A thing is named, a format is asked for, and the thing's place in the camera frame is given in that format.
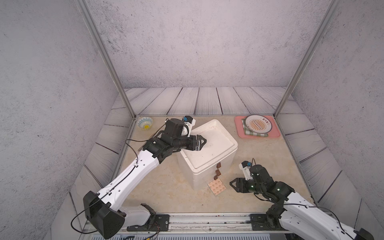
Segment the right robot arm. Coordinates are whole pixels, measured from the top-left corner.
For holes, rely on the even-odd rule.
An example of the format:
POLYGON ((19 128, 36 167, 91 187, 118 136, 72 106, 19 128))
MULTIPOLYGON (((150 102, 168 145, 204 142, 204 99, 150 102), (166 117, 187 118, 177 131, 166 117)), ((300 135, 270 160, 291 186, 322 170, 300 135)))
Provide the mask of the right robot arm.
POLYGON ((230 186, 272 204, 266 213, 250 215, 253 230, 286 230, 303 240, 374 239, 363 228, 343 224, 331 210, 311 204, 288 184, 274 181, 262 165, 244 161, 239 168, 244 177, 232 180, 230 186))

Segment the patterned sticky pad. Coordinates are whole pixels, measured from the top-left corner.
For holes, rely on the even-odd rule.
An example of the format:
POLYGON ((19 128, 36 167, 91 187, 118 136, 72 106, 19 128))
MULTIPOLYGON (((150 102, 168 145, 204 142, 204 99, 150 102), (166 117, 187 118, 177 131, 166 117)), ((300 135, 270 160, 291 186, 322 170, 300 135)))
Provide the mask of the patterned sticky pad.
POLYGON ((219 178, 210 182, 208 186, 215 196, 219 195, 220 193, 222 193, 227 189, 224 183, 219 178))

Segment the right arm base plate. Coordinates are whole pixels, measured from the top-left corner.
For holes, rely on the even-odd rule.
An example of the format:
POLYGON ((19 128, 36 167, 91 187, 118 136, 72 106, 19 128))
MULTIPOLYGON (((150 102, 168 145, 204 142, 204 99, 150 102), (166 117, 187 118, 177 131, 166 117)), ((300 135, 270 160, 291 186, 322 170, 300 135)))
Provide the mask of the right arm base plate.
POLYGON ((267 214, 250 214, 250 219, 246 221, 251 225, 253 231, 286 231, 279 222, 278 217, 267 214))

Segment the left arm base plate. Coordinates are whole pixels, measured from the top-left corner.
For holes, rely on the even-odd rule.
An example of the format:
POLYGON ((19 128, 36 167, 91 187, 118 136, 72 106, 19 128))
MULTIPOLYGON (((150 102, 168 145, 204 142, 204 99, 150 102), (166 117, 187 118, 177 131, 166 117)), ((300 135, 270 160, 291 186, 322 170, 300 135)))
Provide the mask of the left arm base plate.
POLYGON ((167 232, 169 230, 170 215, 155 215, 143 226, 127 227, 128 232, 167 232))

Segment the white drawer cabinet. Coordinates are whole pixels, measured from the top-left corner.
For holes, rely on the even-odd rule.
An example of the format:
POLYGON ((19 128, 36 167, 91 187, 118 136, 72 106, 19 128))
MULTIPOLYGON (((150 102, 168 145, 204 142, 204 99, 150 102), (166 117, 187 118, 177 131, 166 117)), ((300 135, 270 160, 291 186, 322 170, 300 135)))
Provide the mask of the white drawer cabinet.
POLYGON ((181 150, 177 158, 183 176, 198 191, 230 170, 238 143, 218 120, 197 127, 192 135, 202 136, 207 143, 200 151, 181 150))

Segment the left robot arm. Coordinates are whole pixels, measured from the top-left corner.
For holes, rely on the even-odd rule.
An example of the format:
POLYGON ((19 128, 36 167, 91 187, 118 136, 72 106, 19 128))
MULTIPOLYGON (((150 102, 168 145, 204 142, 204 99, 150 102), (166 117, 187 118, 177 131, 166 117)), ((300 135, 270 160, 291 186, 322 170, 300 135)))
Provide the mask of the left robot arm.
POLYGON ((83 197, 86 219, 105 239, 110 239, 123 227, 127 214, 120 211, 133 189, 159 166, 163 160, 183 149, 200 151, 207 140, 200 136, 154 137, 144 144, 135 160, 111 183, 97 193, 89 191, 83 197))

